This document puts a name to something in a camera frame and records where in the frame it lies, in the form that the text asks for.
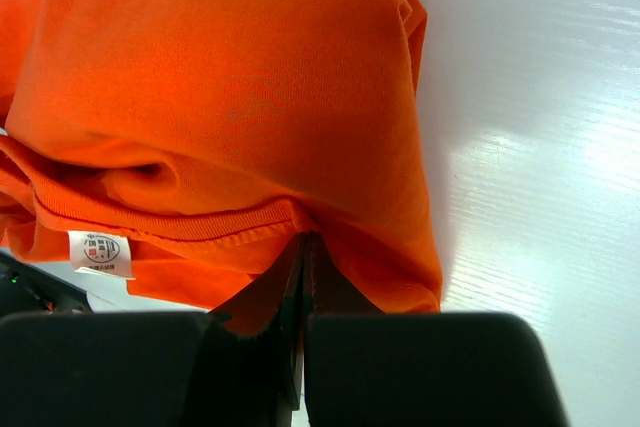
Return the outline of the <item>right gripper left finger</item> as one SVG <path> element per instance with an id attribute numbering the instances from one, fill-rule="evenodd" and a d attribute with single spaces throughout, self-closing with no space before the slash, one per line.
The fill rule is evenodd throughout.
<path id="1" fill-rule="evenodd" d="M 5 426 L 287 426 L 300 400 L 293 237 L 211 312 L 1 317 Z"/>

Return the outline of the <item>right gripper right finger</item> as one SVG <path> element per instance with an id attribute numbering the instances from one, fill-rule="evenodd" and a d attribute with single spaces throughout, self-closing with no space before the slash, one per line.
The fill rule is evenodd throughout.
<path id="1" fill-rule="evenodd" d="M 313 426 L 564 426 L 533 329 L 506 313 L 386 314 L 317 234 L 303 255 L 304 386 Z"/>

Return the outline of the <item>orange t shirt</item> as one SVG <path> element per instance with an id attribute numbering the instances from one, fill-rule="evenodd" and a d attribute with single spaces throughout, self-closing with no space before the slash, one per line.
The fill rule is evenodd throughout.
<path id="1" fill-rule="evenodd" d="M 443 276 L 416 109 L 419 0 L 1 0 L 1 244 L 120 238 L 128 291 L 213 308 L 323 237 L 388 313 Z"/>

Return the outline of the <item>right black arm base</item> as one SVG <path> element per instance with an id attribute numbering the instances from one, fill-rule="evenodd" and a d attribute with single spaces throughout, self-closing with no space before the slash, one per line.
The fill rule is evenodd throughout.
<path id="1" fill-rule="evenodd" d="M 91 312 L 85 290 L 1 252 L 1 317 Z"/>

